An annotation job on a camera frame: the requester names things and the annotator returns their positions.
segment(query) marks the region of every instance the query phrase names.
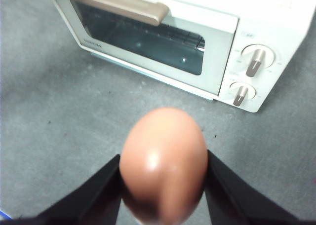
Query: concrete floor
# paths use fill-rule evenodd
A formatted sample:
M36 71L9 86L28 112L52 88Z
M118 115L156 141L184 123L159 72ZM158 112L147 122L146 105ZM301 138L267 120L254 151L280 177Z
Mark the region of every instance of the concrete floor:
M142 115L173 106L246 182L316 220L315 76L316 19L259 112L248 113L91 56L51 0L1 0L1 210L38 214L120 153ZM118 224L136 224L124 206ZM204 199L186 224L209 224Z

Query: timer knob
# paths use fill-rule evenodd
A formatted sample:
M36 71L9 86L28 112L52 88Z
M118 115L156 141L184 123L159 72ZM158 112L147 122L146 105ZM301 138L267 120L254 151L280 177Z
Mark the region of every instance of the timer knob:
M252 99L256 95L256 90L250 84L242 82L232 83L230 91L235 93L233 104L237 107L239 107L245 99Z
M247 59L246 75L249 77L254 77L260 67L271 66L275 60L275 55L270 48L258 44L247 46L241 55Z

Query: toaster oven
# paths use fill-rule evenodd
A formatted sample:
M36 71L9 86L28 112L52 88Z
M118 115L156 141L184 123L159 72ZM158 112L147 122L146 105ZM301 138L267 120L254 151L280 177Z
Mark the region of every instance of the toaster oven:
M78 45L206 99L257 112L316 0L54 0Z

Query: oven window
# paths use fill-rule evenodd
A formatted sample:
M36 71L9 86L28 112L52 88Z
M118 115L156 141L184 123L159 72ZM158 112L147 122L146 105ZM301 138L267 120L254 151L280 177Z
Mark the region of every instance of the oven window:
M200 75L205 41L170 25L152 26L77 1L72 4L86 32L102 42Z

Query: brown egg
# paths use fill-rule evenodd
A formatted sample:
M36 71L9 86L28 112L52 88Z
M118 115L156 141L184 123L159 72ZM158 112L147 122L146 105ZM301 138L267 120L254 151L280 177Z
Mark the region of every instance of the brown egg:
M202 132L187 113L149 112L132 128L121 154L125 204L146 224L183 222L202 195L207 160Z

